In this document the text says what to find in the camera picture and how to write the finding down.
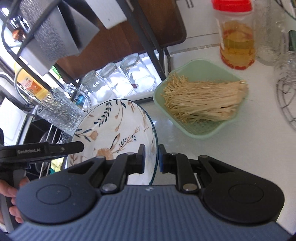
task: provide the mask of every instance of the glass cup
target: glass cup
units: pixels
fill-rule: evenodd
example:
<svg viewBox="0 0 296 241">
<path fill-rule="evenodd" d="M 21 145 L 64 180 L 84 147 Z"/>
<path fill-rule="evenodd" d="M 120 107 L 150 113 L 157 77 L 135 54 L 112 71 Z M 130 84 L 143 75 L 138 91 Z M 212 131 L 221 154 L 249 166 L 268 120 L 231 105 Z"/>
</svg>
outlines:
<svg viewBox="0 0 296 241">
<path fill-rule="evenodd" d="M 285 12 L 275 0 L 254 0 L 255 47 L 259 62 L 272 66 L 287 51 Z"/>
<path fill-rule="evenodd" d="M 65 90 L 65 92 L 67 92 L 68 94 L 70 94 L 70 96 L 72 96 L 72 94 L 76 91 L 76 96 L 79 96 L 79 95 L 82 95 L 84 96 L 85 100 L 86 100 L 86 108 L 84 109 L 84 111 L 86 111 L 87 113 L 90 112 L 91 110 L 91 106 L 92 106 L 92 103 L 91 103 L 91 98 L 85 94 L 81 89 L 73 86 L 73 85 L 68 85 Z"/>
<path fill-rule="evenodd" d="M 112 90 L 94 70 L 88 72 L 81 82 L 85 88 L 94 95 L 98 102 L 104 102 L 113 94 Z"/>
<path fill-rule="evenodd" d="M 135 92 L 148 91 L 156 82 L 155 77 L 137 53 L 126 56 L 122 60 L 120 68 L 131 82 Z"/>
<path fill-rule="evenodd" d="M 274 66 L 274 77 L 284 86 L 296 89 L 296 52 L 289 51 Z"/>
<path fill-rule="evenodd" d="M 41 102 L 37 114 L 70 136 L 74 135 L 85 116 L 85 113 L 58 89 L 48 92 Z"/>
<path fill-rule="evenodd" d="M 107 64 L 100 75 L 117 98 L 123 98 L 133 91 L 131 83 L 115 63 Z"/>
</svg>

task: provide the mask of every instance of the drinking glass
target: drinking glass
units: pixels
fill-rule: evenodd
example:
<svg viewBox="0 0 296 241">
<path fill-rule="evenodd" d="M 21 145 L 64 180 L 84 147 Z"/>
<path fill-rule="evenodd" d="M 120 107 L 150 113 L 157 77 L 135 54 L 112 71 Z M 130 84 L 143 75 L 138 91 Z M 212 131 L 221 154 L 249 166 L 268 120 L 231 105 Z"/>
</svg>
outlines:
<svg viewBox="0 0 296 241">
<path fill-rule="evenodd" d="M 122 60 L 120 68 L 131 82 L 135 92 L 148 91 L 156 82 L 155 77 L 137 53 L 126 56 Z"/>
<path fill-rule="evenodd" d="M 85 88 L 94 95 L 98 102 L 104 102 L 113 94 L 112 90 L 94 70 L 88 72 L 82 79 Z"/>
<path fill-rule="evenodd" d="M 48 92 L 37 114 L 70 136 L 74 135 L 85 116 L 85 113 L 58 89 Z"/>
<path fill-rule="evenodd" d="M 100 75 L 117 98 L 123 98 L 133 91 L 131 83 L 115 63 L 107 64 Z"/>
<path fill-rule="evenodd" d="M 275 0 L 254 0 L 256 56 L 262 64 L 272 66 L 287 51 L 284 10 Z"/>
</svg>

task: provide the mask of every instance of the ceramic plate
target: ceramic plate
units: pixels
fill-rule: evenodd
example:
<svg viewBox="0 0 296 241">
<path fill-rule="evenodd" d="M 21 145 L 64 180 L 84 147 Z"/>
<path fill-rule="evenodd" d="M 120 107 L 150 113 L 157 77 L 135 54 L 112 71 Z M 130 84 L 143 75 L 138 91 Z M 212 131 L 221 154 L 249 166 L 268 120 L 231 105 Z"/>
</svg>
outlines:
<svg viewBox="0 0 296 241">
<path fill-rule="evenodd" d="M 84 151 L 68 156 L 68 167 L 95 156 L 115 159 L 146 146 L 145 172 L 128 177 L 129 185 L 151 185 L 158 157 L 158 140 L 147 112 L 136 103 L 115 99 L 95 107 L 80 123 L 72 141 L 82 141 Z"/>
</svg>

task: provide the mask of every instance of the green colander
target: green colander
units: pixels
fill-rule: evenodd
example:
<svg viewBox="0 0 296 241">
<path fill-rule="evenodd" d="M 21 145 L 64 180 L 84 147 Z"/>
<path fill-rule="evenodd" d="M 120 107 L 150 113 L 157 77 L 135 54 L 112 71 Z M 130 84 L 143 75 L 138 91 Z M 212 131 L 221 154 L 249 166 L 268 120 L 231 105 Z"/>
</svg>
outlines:
<svg viewBox="0 0 296 241">
<path fill-rule="evenodd" d="M 226 69 L 221 68 L 208 60 L 195 59 L 189 61 L 187 64 L 173 70 L 171 73 L 177 72 L 179 76 L 184 75 L 188 77 L 189 81 L 213 81 L 213 80 L 227 80 L 239 81 L 242 78 L 228 72 Z M 183 123 L 176 119 L 164 106 L 165 100 L 160 94 L 164 94 L 163 88 L 166 86 L 166 78 L 154 91 L 153 100 L 155 104 L 166 114 L 166 116 L 178 127 L 184 134 L 196 139 L 206 139 L 217 133 L 227 123 L 234 121 L 237 114 L 231 120 L 225 121 L 205 121 L 202 123 Z"/>
</svg>

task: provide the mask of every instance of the textured glass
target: textured glass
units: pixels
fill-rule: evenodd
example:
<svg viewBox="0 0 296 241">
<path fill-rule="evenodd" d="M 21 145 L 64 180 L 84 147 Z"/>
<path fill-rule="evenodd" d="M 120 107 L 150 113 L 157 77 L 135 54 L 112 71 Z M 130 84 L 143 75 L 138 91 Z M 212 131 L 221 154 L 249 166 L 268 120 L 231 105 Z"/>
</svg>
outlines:
<svg viewBox="0 0 296 241">
<path fill-rule="evenodd" d="M 150 73 L 137 53 L 125 57 L 120 68 L 131 82 L 135 92 L 148 91 L 156 82 L 155 77 Z"/>
<path fill-rule="evenodd" d="M 64 93 L 58 89 L 53 89 L 40 104 L 38 115 L 72 136 L 85 113 L 71 102 Z"/>
</svg>

